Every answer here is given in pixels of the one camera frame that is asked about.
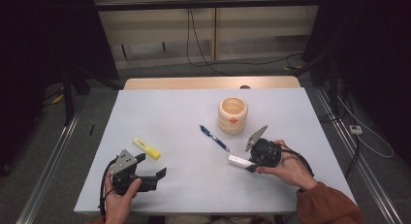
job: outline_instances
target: hand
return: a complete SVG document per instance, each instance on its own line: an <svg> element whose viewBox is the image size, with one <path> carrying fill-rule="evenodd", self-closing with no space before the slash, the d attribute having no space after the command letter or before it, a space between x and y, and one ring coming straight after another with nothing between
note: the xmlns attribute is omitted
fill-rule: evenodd
<svg viewBox="0 0 411 224"><path fill-rule="evenodd" d="M274 143L286 145L282 140L274 141ZM281 161L275 168L258 167L256 171L262 174L278 176L284 182L298 186L304 191L317 185L317 181L312 177L299 157L287 152L281 152Z"/></svg>
<svg viewBox="0 0 411 224"><path fill-rule="evenodd" d="M135 179L128 188L124 196L116 194L112 189L110 171L106 174L105 191L106 195L106 223L126 223L130 214L131 201L137 195L142 180Z"/></svg>

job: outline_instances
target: wrist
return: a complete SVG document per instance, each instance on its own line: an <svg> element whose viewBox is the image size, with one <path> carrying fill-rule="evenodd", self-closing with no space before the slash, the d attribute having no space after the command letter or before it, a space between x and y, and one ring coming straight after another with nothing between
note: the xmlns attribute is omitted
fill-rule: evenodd
<svg viewBox="0 0 411 224"><path fill-rule="evenodd" d="M122 218L106 218L105 224L125 224L126 221L122 220Z"/></svg>
<svg viewBox="0 0 411 224"><path fill-rule="evenodd" d="M303 191L310 190L318 185L318 182L313 177L308 177L304 183L301 184L300 188Z"/></svg>

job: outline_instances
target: highlighter cap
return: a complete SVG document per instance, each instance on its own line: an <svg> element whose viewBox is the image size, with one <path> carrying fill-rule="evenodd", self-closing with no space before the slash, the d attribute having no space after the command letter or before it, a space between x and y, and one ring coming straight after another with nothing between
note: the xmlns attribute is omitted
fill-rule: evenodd
<svg viewBox="0 0 411 224"><path fill-rule="evenodd" d="M157 160L161 156L161 153L157 149L140 138L134 138L133 144L138 146L140 149L142 149L142 151L148 154L148 156L155 160Z"/></svg>

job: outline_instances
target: pen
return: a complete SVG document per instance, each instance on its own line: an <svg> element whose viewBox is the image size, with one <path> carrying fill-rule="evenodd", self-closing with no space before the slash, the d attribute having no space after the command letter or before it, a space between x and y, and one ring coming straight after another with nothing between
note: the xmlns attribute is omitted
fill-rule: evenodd
<svg viewBox="0 0 411 224"><path fill-rule="evenodd" d="M203 133L205 133L207 136L212 137L216 143L218 143L221 147L223 147L227 152L230 152L229 148L224 145L217 137L215 137L211 132L209 132L203 125L200 125L200 129L202 129Z"/></svg>

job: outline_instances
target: electrical cord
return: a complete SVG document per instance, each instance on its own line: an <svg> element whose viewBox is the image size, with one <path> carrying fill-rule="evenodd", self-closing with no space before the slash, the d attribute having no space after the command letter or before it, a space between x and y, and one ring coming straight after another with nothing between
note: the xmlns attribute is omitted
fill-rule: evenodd
<svg viewBox="0 0 411 224"><path fill-rule="evenodd" d="M205 66L207 66L207 67L208 67L209 69L211 69L211 71L213 71L213 72L216 72L216 73L218 73L218 74L222 74L222 75L224 75L224 76L229 76L229 77L231 77L232 75L229 75L229 74L227 74L227 73L224 73L224 72L220 72L220 71L215 70L215 69L212 68L211 65L209 65L208 62L206 61L206 59L205 59L205 57L204 57L204 55L203 55L202 48L200 47L199 38L198 38L198 36L197 36L196 26L195 26L195 23L194 23L193 11L192 11L191 9L187 9L187 18L188 18L188 21L187 21L187 22L188 22L188 27L187 27L187 47L186 47L186 53L187 53L187 59L188 59L188 61L190 62L191 65L194 65L194 64L191 62L190 57L188 56L188 42L190 41L190 15L191 15L191 22L192 22L192 25L193 25L194 34L195 34L195 36L196 36L197 46L198 46L198 48L199 48L199 50L200 50L200 54L202 55L202 59L203 59L203 61L204 61L204 63L205 63Z"/></svg>
<svg viewBox="0 0 411 224"><path fill-rule="evenodd" d="M354 118L355 120L357 120L363 127L365 127L365 128L366 128L367 130L369 130L373 135L375 135L375 136L378 137L382 142L384 142L384 144L386 144L386 145L388 146L388 148L391 150L391 154L390 154L390 155L385 155L385 154L382 154L382 153L376 151L376 150L373 149L371 146L369 146L368 144L366 144L366 143L360 138L360 136L357 135L357 138L359 138L360 142L361 142L362 144L364 144L367 148L369 148L370 150L372 150L373 152L375 152L376 154L378 154L378 155L380 155L380 156L382 156L382 157L386 157L386 158L391 158L391 157L393 157L393 156L394 156L394 150L393 150L393 148L391 147L391 145L390 145L389 143L387 143L387 142L386 142L382 137L380 137L378 134L376 134L374 131L372 131L369 127L367 127L365 124L363 124L362 122L360 122L360 121L354 116L354 114L349 111L349 109L348 109L344 104L343 104L343 106L344 106L344 108L347 110L347 112L350 113L351 116L353 116L353 118Z"/></svg>
<svg viewBox="0 0 411 224"><path fill-rule="evenodd" d="M332 57L331 54L339 52L344 47L343 42L346 39L350 39L353 36L355 27L357 26L359 20L360 10L363 7L363 4L364 0L360 0L359 4L353 4L355 5L354 8L350 8L345 11L346 15L344 15L338 23L338 27L333 33L333 37L329 40L329 43L323 48L323 53L327 54L328 58L322 58L324 59L323 62L318 63L318 65L315 68L310 69L310 77L314 85L322 85L329 76L330 67L327 65L327 60L330 59L330 57Z"/></svg>
<svg viewBox="0 0 411 224"><path fill-rule="evenodd" d="M299 153L293 151L290 147L288 147L288 146L285 145L285 144L276 144L276 145L284 146L284 147L286 147L287 149L282 149L282 148L272 149L272 148L271 148L271 149L263 149L263 150L260 150L260 151L261 151L261 152L277 151L277 152L286 152L286 153L294 154L294 155L296 155L296 156L299 157L299 159L301 160L301 162L303 163L303 165L306 167L306 169L310 172L310 174L311 174L312 176L314 176L314 173L312 172L312 169L311 169L311 167L309 166L308 161L307 161L302 155L300 155Z"/></svg>
<svg viewBox="0 0 411 224"><path fill-rule="evenodd" d="M326 53L320 55L310 63L313 65L317 64L315 67L310 69L310 78L314 86L320 86L324 84L324 81L329 77L329 65Z"/></svg>
<svg viewBox="0 0 411 224"><path fill-rule="evenodd" d="M341 102L344 103L345 100L348 100L348 101L349 101L348 95L344 92L344 88L343 88L343 98L342 98L342 101L341 101ZM338 116L335 116L334 113L328 113L328 114L324 114L324 115L318 116L318 119L319 119L319 121L322 122L322 123L325 123L325 122L334 122L334 121L337 121L337 120L341 120L341 119L343 119L343 118L345 117L345 115L347 114L347 111L344 109L344 107L343 107L343 111L344 111L344 113L341 114L341 115L338 115Z"/></svg>
<svg viewBox="0 0 411 224"><path fill-rule="evenodd" d="M353 108L353 104L351 103L351 100L347 99L347 101L348 101L348 105L350 106L351 113L354 114L354 108ZM348 115L348 118L350 119L350 123L352 123L353 125L357 125L356 119L354 119L351 115Z"/></svg>
<svg viewBox="0 0 411 224"><path fill-rule="evenodd" d="M196 26L195 26L195 21L194 21L194 17L193 17L193 12L192 12L192 10L191 10L191 9L187 9L187 14L188 14L188 21L187 21L187 22L188 22L188 27L187 27L186 56L187 56L188 62L189 62L192 66L195 66L195 67L209 67L212 71L217 72L217 73L219 73L219 74L223 74L223 75L226 75L226 76L232 76L232 75L228 75L228 74L223 73L223 72L219 72L219 71L215 70L214 68L212 68L211 66L212 66L212 65L229 65L229 64L232 64L232 65L255 65L255 66L258 66L258 65L268 65L268 64L280 62L280 61L283 61L283 60L286 60L286 61L287 61L287 64L290 65L290 63L289 63L289 61L288 61L288 59L289 59L290 57L297 56L297 55L302 55L301 52L292 53L292 54L287 55L287 56L285 56L285 57L283 57L283 58L276 59L276 60L271 60L271 61L267 61L267 62L211 62L211 63L210 63L210 62L207 62L206 59L205 59L205 57L204 57L204 55L203 55L203 51L202 51L202 49L201 49L201 47L200 47L199 38L198 38L198 36L197 36L197 30L196 30ZM190 16L191 16L193 31L194 31L194 34L195 34L195 36L196 36L197 46L198 46L198 48L199 48L199 50L200 50L200 54L201 54L202 59L203 59L203 61L204 61L205 64L200 64L200 65L199 65L199 64L193 63L193 62L190 60L190 57L189 57L189 54L188 54L188 43L189 43L189 40L190 40Z"/></svg>
<svg viewBox="0 0 411 224"><path fill-rule="evenodd" d="M111 167L111 165L113 165L115 163L115 161L117 160L117 157L115 157L113 160L111 160L109 162L109 164L106 166L106 169L104 170L104 174L103 174L103 178L102 178L102 184L101 184L101 187L100 187L100 205L99 205L99 209L100 209L100 214L104 217L106 216L106 197L113 190L113 189L110 190L106 195L104 194L104 185L105 185L105 182L106 182L106 174L109 171L109 168Z"/></svg>
<svg viewBox="0 0 411 224"><path fill-rule="evenodd" d="M360 138L357 135L357 143L356 143L356 151L354 152L353 159L351 160L350 165L348 165L347 170L345 171L344 177L347 178L350 175L351 171L353 170L354 166L356 165L358 158L360 156Z"/></svg>
<svg viewBox="0 0 411 224"><path fill-rule="evenodd" d="M308 20L309 28L312 31L312 24L311 24L311 20L309 19L309 14L308 14L308 6L305 6L305 12L307 14L307 20Z"/></svg>

